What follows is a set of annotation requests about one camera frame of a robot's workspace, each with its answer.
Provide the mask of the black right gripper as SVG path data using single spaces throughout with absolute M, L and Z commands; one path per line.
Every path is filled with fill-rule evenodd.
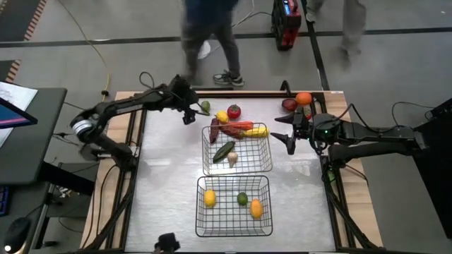
M 309 119 L 301 112 L 292 112 L 286 116 L 275 118 L 280 123 L 292 124 L 292 135 L 270 133 L 274 138 L 281 141 L 287 150 L 288 155 L 293 155 L 296 149 L 296 140 L 303 139 L 311 142 L 313 125 Z

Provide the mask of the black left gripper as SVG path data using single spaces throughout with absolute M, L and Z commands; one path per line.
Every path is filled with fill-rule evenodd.
M 191 89 L 188 81 L 176 75 L 169 83 L 167 91 L 170 94 L 170 101 L 168 102 L 169 108 L 186 108 L 184 109 L 183 122 L 185 125 L 189 125 L 196 120 L 196 113 L 201 115 L 210 114 L 210 103 L 208 101 L 198 102 L 198 95 Z M 192 104 L 199 106 L 199 110 L 194 111 L 190 108 Z

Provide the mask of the dark purple eggplant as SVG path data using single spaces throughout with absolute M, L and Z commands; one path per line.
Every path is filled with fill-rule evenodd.
M 215 141 L 218 138 L 219 125 L 220 125 L 220 122 L 217 118 L 212 119 L 212 121 L 210 123 L 210 134 L 209 134 L 210 144 L 215 143 Z

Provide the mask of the yellow corn cob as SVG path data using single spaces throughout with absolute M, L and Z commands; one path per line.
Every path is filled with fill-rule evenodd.
M 264 138 L 269 134 L 269 130 L 265 126 L 252 128 L 243 132 L 244 137 L 248 138 Z

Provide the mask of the orange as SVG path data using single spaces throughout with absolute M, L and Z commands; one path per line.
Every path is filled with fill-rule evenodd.
M 297 93 L 295 100 L 299 105 L 309 105 L 312 102 L 312 95 L 310 92 L 300 92 Z

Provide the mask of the orange carrot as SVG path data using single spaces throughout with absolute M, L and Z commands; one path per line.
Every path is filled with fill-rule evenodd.
M 243 131 L 251 130 L 254 127 L 254 123 L 252 121 L 235 121 L 229 123 L 222 123 L 221 126 L 238 128 Z

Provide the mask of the green cucumber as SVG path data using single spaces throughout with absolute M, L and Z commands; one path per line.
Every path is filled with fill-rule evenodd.
M 229 141 L 225 143 L 213 156 L 213 163 L 217 164 L 221 162 L 234 148 L 235 141 Z

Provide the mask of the silver wire basket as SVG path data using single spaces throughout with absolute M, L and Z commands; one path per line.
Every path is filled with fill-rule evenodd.
M 254 128 L 267 125 L 264 123 L 254 123 Z M 206 176 L 223 176 L 237 174 L 257 174 L 269 172 L 273 169 L 273 159 L 270 151 L 269 134 L 264 138 L 236 139 L 225 135 L 220 130 L 219 125 L 218 138 L 215 143 L 210 144 L 209 134 L 210 126 L 205 126 L 201 131 L 202 140 L 202 167 Z M 231 152 L 236 152 L 238 156 L 237 163 L 230 168 L 227 156 L 217 164 L 213 163 L 215 153 L 227 142 L 235 141 L 235 146 Z

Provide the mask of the large orange-yellow citrus fruit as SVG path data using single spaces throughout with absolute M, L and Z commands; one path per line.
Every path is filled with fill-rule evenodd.
M 250 214 L 254 219 L 260 219 L 263 214 L 263 207 L 258 199 L 253 199 L 250 203 Z

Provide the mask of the black wire basket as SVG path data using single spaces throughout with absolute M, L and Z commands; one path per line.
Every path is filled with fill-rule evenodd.
M 204 205 L 204 193 L 216 194 L 214 207 Z M 241 206 L 237 195 L 245 192 L 248 203 Z M 250 214 L 250 203 L 258 199 L 263 207 L 260 219 Z M 267 176 L 203 176 L 197 181 L 195 232 L 199 237 L 270 236 L 273 233 L 270 182 Z

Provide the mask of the person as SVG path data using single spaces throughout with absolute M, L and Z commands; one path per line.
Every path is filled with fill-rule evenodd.
M 213 76 L 218 85 L 241 87 L 239 50 L 232 31 L 232 15 L 239 0 L 184 0 L 182 49 L 185 53 L 184 76 L 194 81 L 198 73 L 198 54 L 203 43 L 214 35 L 222 47 L 228 69 Z
M 306 20 L 315 23 L 326 0 L 307 0 Z M 361 38 L 365 29 L 367 8 L 360 0 L 343 0 L 343 36 L 339 55 L 344 68 L 349 68 L 353 56 L 359 55 Z

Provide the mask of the red and black toolbox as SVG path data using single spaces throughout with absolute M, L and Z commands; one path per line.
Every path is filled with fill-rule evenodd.
M 297 0 L 274 0 L 271 13 L 271 32 L 275 36 L 278 51 L 293 48 L 302 24 Z

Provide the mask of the black cabinet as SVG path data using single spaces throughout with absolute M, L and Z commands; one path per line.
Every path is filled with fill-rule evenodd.
M 413 128 L 426 148 L 413 158 L 447 238 L 452 239 L 452 98 L 427 113 Z

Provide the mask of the black desk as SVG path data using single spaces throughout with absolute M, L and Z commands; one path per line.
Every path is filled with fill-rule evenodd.
M 14 128 L 0 147 L 0 185 L 48 182 L 85 195 L 92 194 L 95 185 L 93 181 L 64 171 L 44 160 L 66 93 L 65 88 L 37 90 L 26 109 L 27 113 L 37 119 L 37 124 Z

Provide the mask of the white paper sheet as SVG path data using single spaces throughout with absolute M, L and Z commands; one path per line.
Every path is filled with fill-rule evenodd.
M 35 89 L 0 81 L 0 97 L 23 111 L 28 108 L 36 94 L 37 90 Z M 13 129 L 0 129 L 0 147 L 5 143 Z

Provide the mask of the computer monitor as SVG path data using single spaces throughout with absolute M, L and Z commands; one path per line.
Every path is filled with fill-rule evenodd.
M 38 120 L 0 97 L 0 129 L 30 126 Z

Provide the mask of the black mat orange-striped edge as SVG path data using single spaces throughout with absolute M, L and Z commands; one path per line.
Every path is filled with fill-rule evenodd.
M 0 81 L 13 83 L 18 75 L 21 60 L 0 60 Z
M 30 41 L 48 0 L 0 0 L 0 42 Z

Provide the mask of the black keyboard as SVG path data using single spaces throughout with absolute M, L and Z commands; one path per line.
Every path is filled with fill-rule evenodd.
M 8 213 L 8 203 L 11 189 L 8 186 L 0 186 L 0 217 Z

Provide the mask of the black computer mouse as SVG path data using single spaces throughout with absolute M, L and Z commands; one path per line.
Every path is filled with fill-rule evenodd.
M 7 254 L 17 253 L 25 244 L 30 230 L 31 220 L 19 217 L 12 222 L 4 237 L 4 251 Z

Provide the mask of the black table frame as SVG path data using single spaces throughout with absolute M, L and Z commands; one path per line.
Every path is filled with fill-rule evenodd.
M 232 90 L 206 90 L 199 91 L 198 96 L 202 99 L 226 99 L 226 100 L 265 100 L 286 99 L 294 97 L 283 91 L 232 91 Z M 112 117 L 108 122 L 106 135 L 117 142 L 135 143 L 140 148 L 143 147 L 143 137 L 145 131 L 145 121 L 147 114 L 141 110 Z M 95 242 L 100 236 L 95 233 L 95 229 L 102 229 L 107 226 L 108 220 L 113 218 L 114 213 L 119 209 L 121 200 L 129 195 L 129 203 L 121 211 L 115 225 L 109 229 L 104 241 L 99 247 L 94 248 L 95 254 L 101 253 L 124 253 L 126 251 L 127 237 L 130 229 L 131 211 L 133 209 L 133 199 L 135 197 L 135 187 L 137 182 L 137 172 L 119 171 L 115 173 L 111 180 L 109 177 L 109 167 L 114 165 L 113 159 L 106 159 L 100 162 L 97 172 L 97 182 L 93 191 L 90 204 L 89 215 L 97 218 L 87 219 L 82 237 L 81 248 L 88 249 L 88 246 Z M 340 177 L 347 178 L 341 183 L 340 191 L 344 196 L 346 205 L 352 207 L 349 211 L 356 216 L 357 225 L 375 243 L 381 243 L 381 236 L 374 208 L 372 207 L 369 188 L 364 185 L 364 180 L 357 176 L 357 173 L 342 173 Z

